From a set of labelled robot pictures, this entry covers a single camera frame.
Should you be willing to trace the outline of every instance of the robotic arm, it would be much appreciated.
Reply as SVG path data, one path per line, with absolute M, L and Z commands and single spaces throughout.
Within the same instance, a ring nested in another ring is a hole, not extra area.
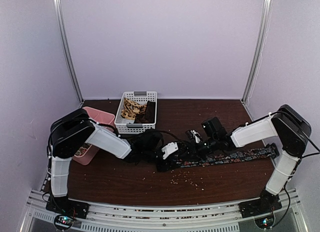
M 236 148 L 260 141 L 269 137 L 278 136 L 283 144 L 281 158 L 261 192 L 260 199 L 240 204 L 243 217 L 255 216 L 268 212 L 271 207 L 281 208 L 278 194 L 287 180 L 292 176 L 299 161 L 305 152 L 311 134 L 310 125 L 290 106 L 283 105 L 278 111 L 266 117 L 238 127 L 227 133 L 218 118 L 204 121 L 202 127 L 208 140 L 202 138 L 194 130 L 188 131 L 189 138 L 193 138 L 193 147 L 197 156 L 202 157 L 216 150 L 233 151 Z M 83 109 L 78 109 L 51 126 L 49 138 L 49 169 L 51 176 L 51 200 L 47 209 L 55 212 L 75 212 L 76 217 L 85 218 L 88 205 L 68 199 L 68 172 L 69 164 L 76 151 L 84 144 L 89 143 L 106 150 L 120 159 L 128 160 L 133 155 L 141 154 L 146 148 L 155 148 L 160 138 L 148 137 L 139 142 L 129 143 L 120 139 L 102 124 L 89 118 Z M 169 143 L 154 155 L 157 161 L 168 161 L 177 153 L 177 143 Z

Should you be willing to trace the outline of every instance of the wooden table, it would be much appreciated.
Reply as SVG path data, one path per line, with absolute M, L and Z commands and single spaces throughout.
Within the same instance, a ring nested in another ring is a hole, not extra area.
M 115 114 L 119 102 L 85 101 L 84 106 Z M 250 120 L 237 100 L 158 100 L 156 128 L 184 139 L 186 130 L 195 129 L 205 138 L 201 122 L 214 116 L 227 131 Z M 270 159 L 261 159 L 158 173 L 154 164 L 128 164 L 100 150 L 87 166 L 71 162 L 68 192 L 74 199 L 125 205 L 217 203 L 259 196 L 273 169 Z

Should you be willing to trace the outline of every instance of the pink bin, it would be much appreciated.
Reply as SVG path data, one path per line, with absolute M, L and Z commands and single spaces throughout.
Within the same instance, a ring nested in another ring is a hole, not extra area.
M 101 110 L 98 110 L 95 108 L 91 108 L 91 107 L 83 107 L 83 109 L 86 110 L 89 117 L 92 118 L 94 121 L 99 122 L 99 123 L 109 124 L 113 127 L 115 126 L 114 114 L 107 113 L 107 112 L 104 112 L 104 111 L 101 111 Z M 88 165 L 98 151 L 99 151 L 98 147 L 91 145 L 83 155 L 73 156 L 73 160 L 82 164 L 82 165 Z

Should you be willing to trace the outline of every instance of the basket handle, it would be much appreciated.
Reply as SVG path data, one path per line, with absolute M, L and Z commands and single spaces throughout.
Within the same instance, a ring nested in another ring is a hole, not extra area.
M 133 94 L 135 96 L 146 96 L 147 95 L 147 91 L 134 91 Z
M 127 128 L 142 128 L 142 123 L 127 123 Z

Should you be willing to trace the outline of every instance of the metal frame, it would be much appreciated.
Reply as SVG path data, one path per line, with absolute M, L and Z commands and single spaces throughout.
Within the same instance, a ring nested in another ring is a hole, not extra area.
M 26 207 L 25 216 L 20 223 L 20 232 L 29 232 L 33 218 L 53 222 L 55 213 L 46 210 L 43 192 L 32 190 Z M 295 189 L 289 191 L 291 207 L 300 232 L 308 232 L 302 216 L 301 202 Z M 282 191 L 280 200 L 284 211 L 288 205 L 287 194 Z M 251 199 L 217 204 L 192 206 L 124 206 L 107 203 L 88 202 L 90 207 L 86 219 L 77 219 L 73 228 L 80 231 L 223 231 L 220 228 L 232 227 L 239 231 L 238 223 L 254 219 L 242 218 L 238 204 Z
M 264 0 L 258 40 L 256 43 L 256 48 L 254 52 L 250 74 L 249 74 L 248 81 L 242 97 L 242 102 L 245 104 L 249 99 L 250 92 L 252 91 L 255 77 L 259 69 L 259 64 L 261 61 L 261 52 L 266 40 L 266 33 L 267 33 L 267 28 L 268 28 L 269 19 L 270 19 L 271 3 L 272 3 L 272 0 Z
M 69 48 L 68 40 L 67 40 L 64 17 L 62 14 L 61 1 L 60 0 L 53 0 L 53 4 L 54 4 L 56 17 L 57 17 L 57 20 L 59 23 L 60 35 L 61 35 L 61 40 L 62 40 L 65 61 L 66 61 L 67 67 L 68 67 L 70 77 L 71 77 L 73 88 L 75 90 L 78 101 L 81 104 L 84 101 L 84 99 L 83 99 L 81 91 L 80 91 L 79 83 L 78 83 L 77 76 L 75 73 L 74 64 L 71 59 L 71 53 L 70 53 L 70 48 Z

